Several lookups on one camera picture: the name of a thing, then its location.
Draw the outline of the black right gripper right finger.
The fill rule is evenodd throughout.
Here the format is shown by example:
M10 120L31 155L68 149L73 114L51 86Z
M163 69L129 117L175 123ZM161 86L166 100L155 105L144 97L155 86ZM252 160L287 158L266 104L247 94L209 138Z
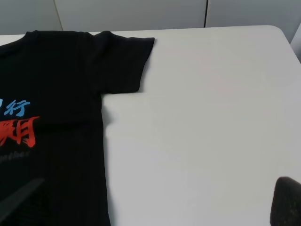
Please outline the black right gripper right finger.
M301 224L301 184L290 177L277 179L270 212L272 226Z

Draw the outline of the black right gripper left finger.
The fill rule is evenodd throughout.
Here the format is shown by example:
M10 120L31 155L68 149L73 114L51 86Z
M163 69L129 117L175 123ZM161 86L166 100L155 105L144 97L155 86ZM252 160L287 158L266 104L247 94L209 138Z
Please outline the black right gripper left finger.
M45 180L36 178L16 190L10 196L0 202L0 222L2 223L10 216L34 191L36 191Z

